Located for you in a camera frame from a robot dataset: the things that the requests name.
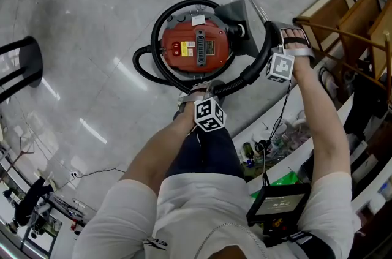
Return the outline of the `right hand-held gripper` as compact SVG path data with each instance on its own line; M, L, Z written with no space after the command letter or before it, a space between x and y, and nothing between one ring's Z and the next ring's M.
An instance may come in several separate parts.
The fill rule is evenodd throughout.
M281 31L285 29L300 29L301 28L292 25L285 24L276 21L271 22L272 29L272 48L271 57L267 63L266 77L269 80L276 81L278 83L284 83L286 80L290 81L293 73L293 66L297 57L308 57L315 58L311 43L306 37L308 42L308 48L301 49L286 49L285 41Z

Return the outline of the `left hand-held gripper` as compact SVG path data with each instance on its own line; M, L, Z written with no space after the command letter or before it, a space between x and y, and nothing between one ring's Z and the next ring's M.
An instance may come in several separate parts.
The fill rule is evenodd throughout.
M206 100L195 100L194 97L187 97L187 103L194 104L194 122L195 125L208 133L225 127L227 115L222 109L221 103L224 99L218 98L214 93L215 87L224 84L223 81L208 81L213 86L213 96Z

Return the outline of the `person's left forearm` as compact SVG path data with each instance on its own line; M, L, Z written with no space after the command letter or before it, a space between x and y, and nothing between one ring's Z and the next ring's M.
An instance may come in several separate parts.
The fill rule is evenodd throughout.
M158 194L166 172L194 125L194 103L189 102L172 123L148 140L120 180L140 182Z

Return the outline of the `person's right forearm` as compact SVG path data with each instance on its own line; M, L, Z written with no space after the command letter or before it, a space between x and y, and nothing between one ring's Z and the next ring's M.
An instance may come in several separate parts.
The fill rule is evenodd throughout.
M295 58L293 76L301 91L314 145L312 182L337 172L350 175L350 150L346 133L308 57Z

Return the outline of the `red vacuum cleaner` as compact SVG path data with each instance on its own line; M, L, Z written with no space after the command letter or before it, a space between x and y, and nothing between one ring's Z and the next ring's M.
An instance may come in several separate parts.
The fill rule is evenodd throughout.
M227 24L213 13L191 10L167 18L160 48L173 70L209 76L230 67L236 56L232 45L245 35L241 23Z

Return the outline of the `person's left hand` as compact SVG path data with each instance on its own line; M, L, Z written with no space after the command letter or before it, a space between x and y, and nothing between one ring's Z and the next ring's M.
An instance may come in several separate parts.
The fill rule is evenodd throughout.
M213 86L212 83L204 82L196 84L192 87L189 92L190 97L194 97L195 100L206 100L213 96Z

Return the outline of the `person's right hand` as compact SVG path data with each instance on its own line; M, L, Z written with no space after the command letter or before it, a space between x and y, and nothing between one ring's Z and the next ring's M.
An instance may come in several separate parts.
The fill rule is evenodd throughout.
M308 48L304 32L300 29L285 29L281 31L286 49Z

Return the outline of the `white sneaker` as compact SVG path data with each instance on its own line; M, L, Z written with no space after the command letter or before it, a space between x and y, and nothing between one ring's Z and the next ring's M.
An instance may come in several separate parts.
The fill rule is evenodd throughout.
M186 94L185 92L181 92L181 93L179 94L179 97L178 97L178 111L179 111L180 113L183 112L184 107L186 106L187 97L188 97L188 96L189 96L189 95Z

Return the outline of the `dark blue trousers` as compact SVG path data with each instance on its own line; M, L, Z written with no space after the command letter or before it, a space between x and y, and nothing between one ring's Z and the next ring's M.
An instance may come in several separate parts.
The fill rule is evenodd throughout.
M185 173L215 173L244 179L243 168L227 129L206 133L197 127L186 137L165 176Z

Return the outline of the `grey cloth dust bag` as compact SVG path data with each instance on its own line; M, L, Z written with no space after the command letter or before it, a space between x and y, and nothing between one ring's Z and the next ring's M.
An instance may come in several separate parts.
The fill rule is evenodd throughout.
M214 14L224 24L231 49L236 55L256 58L259 50L251 33L244 0L237 0L214 9Z

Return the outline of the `white metal shelf rack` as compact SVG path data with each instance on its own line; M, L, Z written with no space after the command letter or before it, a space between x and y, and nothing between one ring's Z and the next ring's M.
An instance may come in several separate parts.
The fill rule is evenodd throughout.
M275 123L276 119L281 114L284 100L284 98L281 98L281 100L273 105L268 111L257 118L252 124L247 126L242 132L233 137L233 142L237 150L240 150L245 142L252 143L254 141L254 137L260 137ZM346 121L352 105L353 96L350 96L340 109L338 109L337 113L342 122ZM299 88L294 87L288 97L282 119L291 122L302 110L303 101L300 90ZM274 182L292 170L298 173L300 166L310 157L312 148L312 140L308 139L308 141L302 144L292 154L267 171L269 180ZM353 199L352 208L355 214L358 214L365 206L368 205L390 176L392 176L392 158L386 163L382 170L376 174L370 184Z

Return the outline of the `wooden chair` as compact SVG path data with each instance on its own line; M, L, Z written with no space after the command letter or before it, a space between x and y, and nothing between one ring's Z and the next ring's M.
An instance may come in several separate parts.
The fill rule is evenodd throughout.
M392 92L392 0L316 0L293 19L312 48Z

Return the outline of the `white t-shirt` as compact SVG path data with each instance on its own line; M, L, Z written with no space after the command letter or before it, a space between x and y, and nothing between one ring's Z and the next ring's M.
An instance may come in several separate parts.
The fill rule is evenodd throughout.
M244 180L187 173L166 178L158 194L117 182L80 233L73 259L208 259L237 246L246 259L295 259L297 246L267 247L250 231Z

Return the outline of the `green packet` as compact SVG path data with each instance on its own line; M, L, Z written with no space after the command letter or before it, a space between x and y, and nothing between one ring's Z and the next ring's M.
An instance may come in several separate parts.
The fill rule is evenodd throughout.
M293 184L299 184L300 180L297 177L297 174L295 172L290 172L283 177L275 180L274 182L271 183L272 186L281 186L281 185L293 185ZM257 198L257 195L260 191L260 189L263 186L263 176L259 175L253 180L249 181L247 183L247 189L249 192L249 195L252 198Z

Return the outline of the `round wooden table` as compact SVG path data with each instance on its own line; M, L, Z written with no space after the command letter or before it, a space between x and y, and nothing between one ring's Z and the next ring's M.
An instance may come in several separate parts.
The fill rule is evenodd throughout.
M16 49L19 49L20 67L1 77L0 87L18 77L23 77L23 79L0 93L0 104L27 86L32 88L38 87L42 81L43 59L36 39L32 36L27 36L24 39L4 45L0 47L0 56Z

